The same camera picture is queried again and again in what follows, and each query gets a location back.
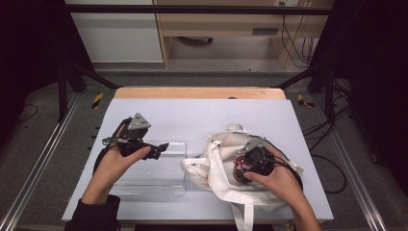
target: gray floor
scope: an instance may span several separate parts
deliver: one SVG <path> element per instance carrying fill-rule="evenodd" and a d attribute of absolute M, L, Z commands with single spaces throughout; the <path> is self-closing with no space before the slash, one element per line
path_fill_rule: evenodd
<path fill-rule="evenodd" d="M 173 48 L 176 49 L 173 49 L 170 62 L 173 65 L 168 70 L 158 67 L 144 69 L 142 72 L 117 72 L 117 70 L 104 69 L 100 73 L 107 79 L 126 86 L 269 87 L 281 83 L 301 70 L 301 68 L 294 67 L 291 67 L 291 71 L 276 66 L 270 67 L 267 65 L 268 61 L 272 65 L 276 64 L 273 54 L 260 54 L 261 51 L 257 49 L 240 48 L 243 41 L 244 38 L 237 40 L 219 38 L 215 39 L 213 47 L 207 44 L 191 44 L 190 41 L 186 44 L 185 41 L 179 40 L 174 43 Z M 262 39 L 248 40 L 248 43 L 254 47 L 257 43 L 259 46 L 268 46 L 268 43 Z M 205 50 L 205 52 L 196 52 L 197 49 Z M 214 60 L 217 60 L 218 67 L 213 68 L 216 66 Z M 191 68 L 191 62 L 196 62 L 196 71 Z M 88 78 L 86 82 L 89 86 L 82 94 L 78 107 L 40 178 L 32 198 L 21 215 L 16 230 L 29 228 L 33 230 L 33 227 L 36 227 L 37 230 L 47 228 L 61 230 L 64 225 L 61 217 L 67 205 L 66 200 L 76 186 L 88 158 L 89 148 L 93 145 L 92 136 L 97 134 L 97 127 L 100 126 L 103 115 L 115 93 L 114 90 L 101 87 Z M 309 108 L 297 103 L 299 93 L 303 94 L 306 102 L 314 102 L 314 98 L 310 97 L 304 89 L 306 84 L 307 80 L 286 90 L 287 97 L 293 102 L 293 108 L 302 129 L 322 123 L 318 108 Z M 91 109 L 90 106 L 98 92 L 104 92 L 104 96 L 98 109 Z M 343 99 L 337 103 L 337 111 L 347 106 Z M 56 125 L 58 118 L 57 86 L 50 85 L 33 92 L 27 98 L 27 104 L 36 105 L 38 112 L 32 118 L 15 125 L 10 141 L 0 153 L 1 217 L 12 206 L 13 200 Z M 26 118 L 33 112 L 34 108 L 28 106 L 21 118 Z M 321 136 L 322 132 L 324 129 L 306 138 Z M 370 148 L 366 145 L 355 119 L 347 115 L 339 118 L 336 122 L 336 132 L 341 137 L 353 164 L 357 167 L 388 230 L 408 230 L 406 219 L 408 218 L 408 199 L 387 168 L 371 162 Z M 315 141 L 307 140 L 309 146 L 312 146 Z M 325 138 L 312 153 L 322 155 L 340 164 L 338 153 L 330 137 Z M 338 189 L 342 185 L 341 174 L 322 159 L 314 158 L 314 161 L 324 188 L 329 191 Z M 327 197 L 335 219 L 325 222 L 322 225 L 324 230 L 370 230 L 355 192 L 349 184 L 343 192 L 328 194 Z"/>

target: black sleeve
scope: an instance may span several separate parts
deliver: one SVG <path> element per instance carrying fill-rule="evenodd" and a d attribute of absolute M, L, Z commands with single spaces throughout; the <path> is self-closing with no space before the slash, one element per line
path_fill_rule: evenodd
<path fill-rule="evenodd" d="M 72 220 L 65 226 L 65 231 L 117 230 L 118 221 L 116 215 L 119 203 L 120 198 L 114 195 L 109 195 L 108 201 L 104 205 L 88 205 L 84 204 L 80 199 L 72 215 Z"/>

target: floor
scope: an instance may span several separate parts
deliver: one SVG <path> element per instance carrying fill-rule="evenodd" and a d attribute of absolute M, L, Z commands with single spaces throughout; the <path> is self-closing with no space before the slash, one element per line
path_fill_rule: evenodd
<path fill-rule="evenodd" d="M 212 44 L 180 38 L 173 43 L 168 69 L 145 65 L 145 69 L 135 72 L 132 68 L 136 64 L 130 69 L 129 66 L 125 69 L 99 66 L 98 71 L 107 79 L 125 86 L 271 87 L 304 69 L 293 65 L 282 69 L 273 52 L 265 51 L 271 51 L 270 48 L 268 40 L 261 38 L 215 38 Z M 80 95 L 78 106 L 53 155 L 46 162 L 47 166 L 30 199 L 23 205 L 24 212 L 20 214 L 14 230 L 63 230 L 61 217 L 66 201 L 76 186 L 97 128 L 115 93 L 91 79 L 86 78 L 85 81 L 88 88 Z M 325 121 L 319 107 L 322 95 L 309 94 L 305 89 L 307 83 L 308 80 L 301 81 L 285 91 L 293 102 L 303 131 Z M 90 106 L 98 92 L 103 92 L 104 96 L 98 109 L 94 110 Z M 305 104 L 299 103 L 300 94 Z M 76 97 L 71 92 L 68 95 L 72 99 Z M 57 102 L 56 85 L 31 93 L 27 98 L 28 106 L 20 117 L 22 121 L 15 124 L 10 141 L 0 150 L 1 217 L 9 211 L 57 125 Z M 344 97 L 339 97 L 336 103 L 336 112 L 343 113 L 339 114 L 335 129 L 311 151 L 316 155 L 313 159 L 320 181 L 328 191 L 326 196 L 335 217 L 321 227 L 323 230 L 408 230 L 408 198 L 385 166 L 372 163 L 370 147 L 366 145 L 352 112 L 342 111 L 348 106 Z M 305 136 L 310 148 L 327 129 L 327 126 L 322 126 L 317 132 Z M 339 148 L 337 138 L 343 149 Z M 342 152 L 346 153 L 358 172 L 361 182 L 357 183 L 357 188 L 344 168 Z M 336 192 L 344 185 L 342 172 L 346 173 L 346 187 Z M 367 190 L 369 202 L 377 213 L 368 213 L 372 207 L 369 204 L 367 209 L 367 204 L 358 195 L 361 186 Z M 386 228 L 373 226 L 378 224 L 369 221 L 374 215 L 379 215 L 380 224 Z M 274 229 L 285 230 L 286 227 L 277 225 Z"/>

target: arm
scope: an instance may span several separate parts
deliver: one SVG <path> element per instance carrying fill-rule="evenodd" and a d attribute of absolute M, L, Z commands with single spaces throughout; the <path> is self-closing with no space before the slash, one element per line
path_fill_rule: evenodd
<path fill-rule="evenodd" d="M 136 161 L 149 153 L 150 147 L 142 148 L 132 155 L 123 157 L 116 146 L 105 154 L 98 169 L 89 181 L 87 189 L 65 230 L 117 230 L 116 219 L 120 199 L 109 195 L 114 183 Z"/>
<path fill-rule="evenodd" d="M 267 150 L 273 155 L 282 158 L 282 154 L 278 150 L 268 146 Z M 255 172 L 246 172 L 244 176 L 251 181 L 264 185 L 276 197 L 288 203 L 293 212 L 297 230 L 320 230 L 312 206 L 288 169 L 275 165 L 275 169 L 269 176 L 260 175 Z"/>

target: white cabinet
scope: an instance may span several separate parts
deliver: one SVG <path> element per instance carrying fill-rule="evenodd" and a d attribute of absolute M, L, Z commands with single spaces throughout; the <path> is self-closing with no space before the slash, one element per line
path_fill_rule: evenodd
<path fill-rule="evenodd" d="M 66 4 L 152 5 L 150 0 L 65 0 Z M 154 13 L 72 13 L 93 63 L 162 63 Z"/>

